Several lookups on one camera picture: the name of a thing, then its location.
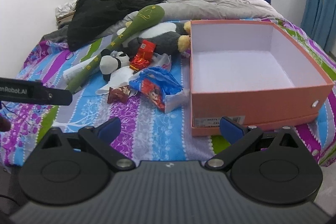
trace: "box label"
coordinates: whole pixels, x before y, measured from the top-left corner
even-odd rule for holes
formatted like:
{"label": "box label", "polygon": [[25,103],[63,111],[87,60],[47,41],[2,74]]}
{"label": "box label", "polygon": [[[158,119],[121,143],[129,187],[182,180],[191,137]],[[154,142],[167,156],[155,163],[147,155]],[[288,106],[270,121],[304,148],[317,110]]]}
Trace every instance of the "box label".
{"label": "box label", "polygon": [[[219,121],[222,117],[219,118],[194,118],[194,127],[219,127]],[[233,121],[243,124],[245,116],[234,116],[229,117]]]}

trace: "black circular disc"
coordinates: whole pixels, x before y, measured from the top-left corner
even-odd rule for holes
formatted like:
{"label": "black circular disc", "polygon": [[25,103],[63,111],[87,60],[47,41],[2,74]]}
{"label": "black circular disc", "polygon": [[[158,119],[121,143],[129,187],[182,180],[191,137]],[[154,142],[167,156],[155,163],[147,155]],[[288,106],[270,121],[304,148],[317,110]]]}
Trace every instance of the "black circular disc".
{"label": "black circular disc", "polygon": [[80,203],[101,191],[110,179],[107,165],[98,157],[46,149],[30,159],[19,174],[23,192],[32,200],[49,205]]}
{"label": "black circular disc", "polygon": [[231,168],[234,185],[261,203],[290,205],[310,200],[321,186],[322,172],[310,155],[300,157],[295,149],[244,155]]}

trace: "finger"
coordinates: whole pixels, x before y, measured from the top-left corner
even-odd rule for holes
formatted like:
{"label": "finger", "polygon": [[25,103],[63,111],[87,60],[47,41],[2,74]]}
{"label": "finger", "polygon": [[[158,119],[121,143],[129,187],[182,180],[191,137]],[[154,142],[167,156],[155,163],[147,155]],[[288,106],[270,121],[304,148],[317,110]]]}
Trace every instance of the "finger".
{"label": "finger", "polygon": [[11,129],[11,123],[4,117],[0,116],[0,131],[6,132],[10,131],[10,129]]}

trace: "gray ribbed surface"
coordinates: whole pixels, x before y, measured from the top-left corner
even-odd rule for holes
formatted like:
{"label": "gray ribbed surface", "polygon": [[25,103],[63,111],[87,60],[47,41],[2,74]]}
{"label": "gray ribbed surface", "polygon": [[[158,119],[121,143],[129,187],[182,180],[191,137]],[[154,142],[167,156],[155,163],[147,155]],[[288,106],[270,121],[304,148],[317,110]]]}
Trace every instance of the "gray ribbed surface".
{"label": "gray ribbed surface", "polygon": [[328,220],[313,203],[272,208],[239,195],[226,176],[199,162],[144,161],[119,172],[91,200],[64,208],[28,203],[11,217],[17,224],[322,224]]}

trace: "blue curtain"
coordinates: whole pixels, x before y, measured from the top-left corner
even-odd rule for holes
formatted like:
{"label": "blue curtain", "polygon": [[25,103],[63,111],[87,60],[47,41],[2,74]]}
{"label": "blue curtain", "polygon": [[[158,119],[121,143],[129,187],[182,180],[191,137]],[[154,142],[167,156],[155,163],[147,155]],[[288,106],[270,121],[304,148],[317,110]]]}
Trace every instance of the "blue curtain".
{"label": "blue curtain", "polygon": [[336,40],[336,0],[307,0],[301,28],[328,53]]}

